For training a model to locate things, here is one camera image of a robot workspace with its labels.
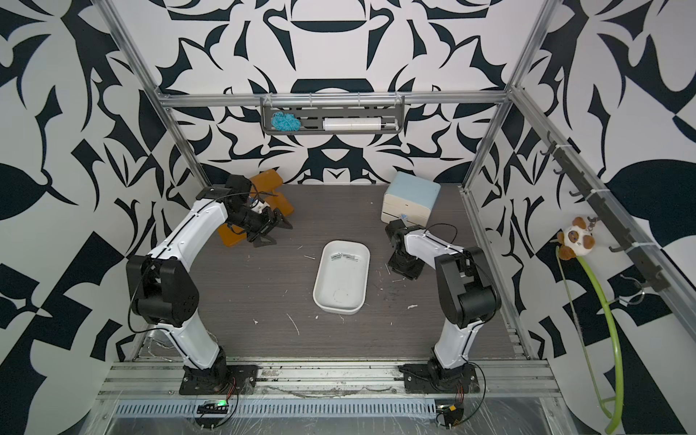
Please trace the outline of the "white plastic storage tray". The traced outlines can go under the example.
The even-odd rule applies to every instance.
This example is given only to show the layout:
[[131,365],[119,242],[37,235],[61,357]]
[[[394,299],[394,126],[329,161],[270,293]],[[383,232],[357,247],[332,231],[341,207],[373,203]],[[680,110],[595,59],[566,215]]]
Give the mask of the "white plastic storage tray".
[[[331,255],[347,253],[360,257],[331,261]],[[366,245],[352,241],[333,240],[324,246],[320,257],[313,299],[327,313],[355,315],[364,305],[371,254]]]

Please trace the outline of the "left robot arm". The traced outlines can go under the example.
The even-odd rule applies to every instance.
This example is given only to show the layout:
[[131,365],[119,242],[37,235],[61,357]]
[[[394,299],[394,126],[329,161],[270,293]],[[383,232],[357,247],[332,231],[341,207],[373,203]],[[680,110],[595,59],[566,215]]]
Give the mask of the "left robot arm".
[[144,255],[131,257],[126,266],[130,313],[160,331],[183,359],[185,376],[219,392],[228,382],[224,350],[199,317],[199,290],[190,270],[199,252],[222,226],[242,229],[255,247],[271,246],[274,228],[293,226],[279,208],[268,204],[272,191],[257,190],[248,179],[236,187],[203,188],[186,217]]

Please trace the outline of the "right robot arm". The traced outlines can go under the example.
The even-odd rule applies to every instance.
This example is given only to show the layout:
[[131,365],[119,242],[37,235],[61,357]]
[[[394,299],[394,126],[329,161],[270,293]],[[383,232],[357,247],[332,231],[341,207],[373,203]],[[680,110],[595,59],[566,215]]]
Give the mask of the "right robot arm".
[[427,228],[397,219],[385,228],[393,247],[388,268],[409,280],[429,266],[435,271],[445,323],[433,346],[427,373],[433,381],[451,380],[472,366],[469,353],[480,329],[500,310],[500,293],[481,248],[463,248]]

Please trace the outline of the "blue white drawer box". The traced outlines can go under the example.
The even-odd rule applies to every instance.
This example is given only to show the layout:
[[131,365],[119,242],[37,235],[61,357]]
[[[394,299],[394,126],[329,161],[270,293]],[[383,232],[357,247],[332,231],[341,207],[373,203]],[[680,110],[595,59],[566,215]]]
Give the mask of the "blue white drawer box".
[[440,194],[440,184],[398,172],[384,194],[381,221],[401,219],[407,225],[426,227]]

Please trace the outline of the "orange wooden shelf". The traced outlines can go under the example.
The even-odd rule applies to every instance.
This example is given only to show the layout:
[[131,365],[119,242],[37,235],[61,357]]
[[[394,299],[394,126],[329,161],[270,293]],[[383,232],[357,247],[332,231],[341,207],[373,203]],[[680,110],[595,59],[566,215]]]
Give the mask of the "orange wooden shelf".
[[276,170],[266,170],[250,179],[231,175],[224,188],[222,201],[228,210],[228,220],[218,230],[222,243],[232,247],[243,240],[255,247],[275,244],[270,231],[291,229],[287,220],[294,206],[279,192],[284,181]]

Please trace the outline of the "teal scrunchie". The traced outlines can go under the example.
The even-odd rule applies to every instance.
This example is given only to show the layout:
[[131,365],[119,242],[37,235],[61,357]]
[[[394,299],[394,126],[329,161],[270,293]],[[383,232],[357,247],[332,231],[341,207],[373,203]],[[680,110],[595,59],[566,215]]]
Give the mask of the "teal scrunchie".
[[302,128],[302,123],[294,114],[275,112],[271,116],[271,126],[278,132],[298,132]]

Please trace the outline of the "white roll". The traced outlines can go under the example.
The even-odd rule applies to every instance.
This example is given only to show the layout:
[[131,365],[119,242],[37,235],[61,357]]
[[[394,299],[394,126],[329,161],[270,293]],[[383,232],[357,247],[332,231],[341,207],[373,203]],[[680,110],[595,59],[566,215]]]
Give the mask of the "white roll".
[[382,119],[377,118],[324,118],[326,132],[380,132]]

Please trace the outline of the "black power adapter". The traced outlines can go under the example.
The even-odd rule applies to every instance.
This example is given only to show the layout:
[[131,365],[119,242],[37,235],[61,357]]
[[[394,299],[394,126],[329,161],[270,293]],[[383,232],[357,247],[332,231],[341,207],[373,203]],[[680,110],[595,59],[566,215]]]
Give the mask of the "black power adapter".
[[464,422],[462,403],[442,404],[436,409],[435,422],[438,426],[451,430]]

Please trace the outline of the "plush toy animal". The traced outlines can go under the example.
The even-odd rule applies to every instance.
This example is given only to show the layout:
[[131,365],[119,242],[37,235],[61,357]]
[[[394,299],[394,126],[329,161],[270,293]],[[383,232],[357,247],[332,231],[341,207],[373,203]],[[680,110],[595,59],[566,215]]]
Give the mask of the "plush toy animal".
[[575,217],[570,227],[558,232],[558,257],[568,261],[588,255],[596,245],[593,235],[596,223],[597,217]]

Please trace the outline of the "small controller board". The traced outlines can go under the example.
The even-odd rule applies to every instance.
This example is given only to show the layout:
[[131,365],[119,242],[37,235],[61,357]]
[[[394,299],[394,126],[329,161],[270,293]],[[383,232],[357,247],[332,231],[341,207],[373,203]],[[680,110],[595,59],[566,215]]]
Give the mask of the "small controller board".
[[206,401],[199,404],[196,410],[197,415],[227,415],[230,405],[227,400]]

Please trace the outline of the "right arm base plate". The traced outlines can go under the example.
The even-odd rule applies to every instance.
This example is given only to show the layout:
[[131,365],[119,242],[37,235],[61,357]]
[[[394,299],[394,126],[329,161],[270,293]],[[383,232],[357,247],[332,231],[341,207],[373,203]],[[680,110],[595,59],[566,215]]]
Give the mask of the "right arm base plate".
[[398,367],[407,393],[479,393],[478,376],[473,364],[444,369],[436,360],[427,364],[404,364]]

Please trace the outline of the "grey wall rack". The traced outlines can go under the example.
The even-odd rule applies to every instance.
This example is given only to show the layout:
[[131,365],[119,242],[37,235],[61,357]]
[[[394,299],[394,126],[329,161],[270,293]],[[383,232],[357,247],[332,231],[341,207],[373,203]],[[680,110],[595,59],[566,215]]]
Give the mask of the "grey wall rack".
[[[278,132],[271,126],[275,112],[294,114],[302,123],[298,132]],[[266,97],[260,106],[261,128],[270,135],[386,134],[398,133],[405,121],[406,104],[402,96],[362,94],[308,94],[286,99]],[[324,118],[381,118],[380,132],[326,132]]]

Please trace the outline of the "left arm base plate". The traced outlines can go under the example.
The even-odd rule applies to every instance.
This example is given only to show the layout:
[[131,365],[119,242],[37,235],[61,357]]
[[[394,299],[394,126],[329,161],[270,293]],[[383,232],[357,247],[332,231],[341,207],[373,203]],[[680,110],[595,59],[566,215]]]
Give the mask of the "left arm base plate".
[[231,387],[244,393],[256,386],[259,366],[255,364],[228,365],[225,369],[213,367],[199,370],[184,367],[184,376],[179,386],[179,394],[194,395],[227,395]]

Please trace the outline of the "black hook rail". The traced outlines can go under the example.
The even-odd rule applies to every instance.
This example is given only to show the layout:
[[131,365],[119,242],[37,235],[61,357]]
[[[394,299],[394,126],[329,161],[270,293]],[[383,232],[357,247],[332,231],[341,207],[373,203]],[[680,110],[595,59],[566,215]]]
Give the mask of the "black hook rail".
[[642,274],[645,285],[654,291],[665,292],[673,288],[674,281],[665,261],[657,253],[656,244],[638,229],[616,196],[600,181],[573,145],[561,143],[550,130],[546,133],[545,143],[547,155],[560,166],[558,173],[567,176],[576,187],[570,195],[583,199],[614,238],[614,244],[608,250],[627,255]]

